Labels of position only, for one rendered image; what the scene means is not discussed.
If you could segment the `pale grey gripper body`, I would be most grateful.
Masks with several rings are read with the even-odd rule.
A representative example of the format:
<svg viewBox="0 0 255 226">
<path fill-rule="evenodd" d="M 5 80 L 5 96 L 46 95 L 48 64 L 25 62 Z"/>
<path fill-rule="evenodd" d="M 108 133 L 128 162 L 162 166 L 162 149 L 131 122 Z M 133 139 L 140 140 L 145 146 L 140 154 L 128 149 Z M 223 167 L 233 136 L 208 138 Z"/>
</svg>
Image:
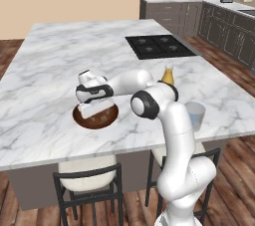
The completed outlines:
<svg viewBox="0 0 255 226">
<path fill-rule="evenodd" d="M 79 103 L 78 110 L 80 111 L 82 118 L 87 119 L 94 114 L 112 107 L 114 104 L 115 103 L 112 100 L 92 101 L 89 104 Z"/>
</svg>

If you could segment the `brown round bowl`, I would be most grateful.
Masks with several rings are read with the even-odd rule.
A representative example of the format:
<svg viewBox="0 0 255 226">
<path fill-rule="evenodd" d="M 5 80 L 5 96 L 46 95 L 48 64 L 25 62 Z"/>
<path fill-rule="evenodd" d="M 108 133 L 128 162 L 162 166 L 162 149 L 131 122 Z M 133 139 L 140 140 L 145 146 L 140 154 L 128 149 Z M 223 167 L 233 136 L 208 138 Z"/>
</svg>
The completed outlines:
<svg viewBox="0 0 255 226">
<path fill-rule="evenodd" d="M 82 127 L 89 129 L 99 129 L 112 124 L 117 119 L 118 114 L 119 108 L 116 104 L 114 104 L 112 107 L 100 113 L 94 114 L 87 119 L 83 119 L 80 111 L 78 110 L 78 106 L 76 106 L 73 110 L 73 119 L 78 125 Z M 98 119 L 98 115 L 103 115 L 104 118 Z"/>
</svg>

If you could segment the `clear glass cup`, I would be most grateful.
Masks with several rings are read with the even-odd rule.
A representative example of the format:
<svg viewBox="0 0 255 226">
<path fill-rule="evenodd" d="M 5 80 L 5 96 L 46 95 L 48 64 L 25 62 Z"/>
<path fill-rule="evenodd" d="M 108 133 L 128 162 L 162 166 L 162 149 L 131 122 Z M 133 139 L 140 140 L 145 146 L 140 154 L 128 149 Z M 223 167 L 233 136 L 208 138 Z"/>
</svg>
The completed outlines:
<svg viewBox="0 0 255 226">
<path fill-rule="evenodd" d="M 205 106 L 197 102 L 188 102 L 185 105 L 191 119 L 193 130 L 199 131 L 206 111 Z"/>
</svg>

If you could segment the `black stool with white seat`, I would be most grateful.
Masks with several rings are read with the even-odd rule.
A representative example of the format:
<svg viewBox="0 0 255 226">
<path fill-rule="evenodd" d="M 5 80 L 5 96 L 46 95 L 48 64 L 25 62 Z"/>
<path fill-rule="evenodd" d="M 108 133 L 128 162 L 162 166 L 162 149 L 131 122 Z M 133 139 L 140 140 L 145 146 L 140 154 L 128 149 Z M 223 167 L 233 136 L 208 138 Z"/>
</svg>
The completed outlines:
<svg viewBox="0 0 255 226">
<path fill-rule="evenodd" d="M 96 218 L 95 204 L 106 200 L 111 201 L 112 212 L 118 201 L 119 225 L 124 226 L 122 165 L 115 155 L 60 162 L 53 180 L 64 226 L 69 226 L 67 208 L 73 209 L 77 220 L 77 207 L 92 204 Z"/>
<path fill-rule="evenodd" d="M 220 151 L 221 149 L 219 147 L 214 148 L 210 151 L 206 151 L 202 143 L 197 143 L 195 153 L 192 155 L 192 157 L 198 157 L 198 156 L 213 157 L 213 163 L 214 165 L 217 165 L 219 161 Z M 166 159 L 165 148 L 153 149 L 149 154 L 148 174 L 147 174 L 145 203 L 144 203 L 145 206 L 148 206 L 148 203 L 149 203 L 150 189 L 156 186 L 156 182 L 152 180 L 153 162 L 156 161 L 159 168 L 163 169 L 165 159 Z M 205 197 L 203 200 L 202 208 L 199 211 L 194 212 L 197 226 L 204 226 L 204 220 L 205 220 L 205 215 L 207 212 L 212 184 L 213 182 L 210 182 L 205 189 Z"/>
</svg>

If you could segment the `yellow bottle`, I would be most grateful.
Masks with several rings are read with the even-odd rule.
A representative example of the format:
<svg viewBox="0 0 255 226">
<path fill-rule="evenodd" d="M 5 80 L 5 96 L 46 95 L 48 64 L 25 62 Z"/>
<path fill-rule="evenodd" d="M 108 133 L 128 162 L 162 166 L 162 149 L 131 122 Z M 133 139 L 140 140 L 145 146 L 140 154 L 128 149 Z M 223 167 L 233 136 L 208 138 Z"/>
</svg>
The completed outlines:
<svg viewBox="0 0 255 226">
<path fill-rule="evenodd" d="M 167 84 L 173 85 L 174 84 L 173 68 L 166 67 L 161 80 Z"/>
</svg>

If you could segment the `black hob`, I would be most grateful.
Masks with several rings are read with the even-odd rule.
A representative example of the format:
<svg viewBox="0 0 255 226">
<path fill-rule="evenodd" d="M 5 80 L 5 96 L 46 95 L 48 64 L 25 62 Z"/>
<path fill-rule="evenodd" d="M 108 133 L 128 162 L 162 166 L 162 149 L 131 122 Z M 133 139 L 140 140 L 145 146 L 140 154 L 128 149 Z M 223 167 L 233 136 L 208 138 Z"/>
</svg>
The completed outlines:
<svg viewBox="0 0 255 226">
<path fill-rule="evenodd" d="M 140 60 L 195 56 L 172 35 L 132 36 L 126 40 Z"/>
</svg>

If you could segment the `grey kitchen island base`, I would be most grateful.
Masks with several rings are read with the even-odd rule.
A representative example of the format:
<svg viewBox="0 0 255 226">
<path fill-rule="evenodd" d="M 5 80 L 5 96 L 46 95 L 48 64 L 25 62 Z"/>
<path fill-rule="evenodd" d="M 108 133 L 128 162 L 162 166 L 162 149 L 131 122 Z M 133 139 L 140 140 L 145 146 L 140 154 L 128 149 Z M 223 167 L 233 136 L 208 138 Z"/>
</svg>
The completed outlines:
<svg viewBox="0 0 255 226">
<path fill-rule="evenodd" d="M 0 170 L 5 169 L 22 209 L 55 205 L 52 173 L 59 162 L 114 154 L 123 168 L 125 192 L 146 187 L 149 151 L 163 142 L 137 140 L 68 139 L 26 141 L 3 147 Z"/>
</svg>

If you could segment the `dark grey base cupboard run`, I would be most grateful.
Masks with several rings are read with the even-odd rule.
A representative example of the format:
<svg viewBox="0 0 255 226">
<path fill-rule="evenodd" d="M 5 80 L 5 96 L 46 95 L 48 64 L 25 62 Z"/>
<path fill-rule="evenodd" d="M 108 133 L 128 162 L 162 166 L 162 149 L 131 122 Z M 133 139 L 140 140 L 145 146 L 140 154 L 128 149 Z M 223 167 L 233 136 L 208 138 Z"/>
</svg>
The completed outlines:
<svg viewBox="0 0 255 226">
<path fill-rule="evenodd" d="M 255 18 L 203 2 L 197 36 L 255 75 Z"/>
</svg>

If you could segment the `steel sink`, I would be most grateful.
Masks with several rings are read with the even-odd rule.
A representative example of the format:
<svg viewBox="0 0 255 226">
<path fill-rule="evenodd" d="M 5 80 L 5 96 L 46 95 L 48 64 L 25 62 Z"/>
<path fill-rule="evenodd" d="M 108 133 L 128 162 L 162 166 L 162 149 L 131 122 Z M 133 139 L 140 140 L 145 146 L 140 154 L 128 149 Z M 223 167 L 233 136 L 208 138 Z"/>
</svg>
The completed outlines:
<svg viewBox="0 0 255 226">
<path fill-rule="evenodd" d="M 255 18 L 255 10 L 238 10 L 238 12 L 252 16 Z"/>
</svg>

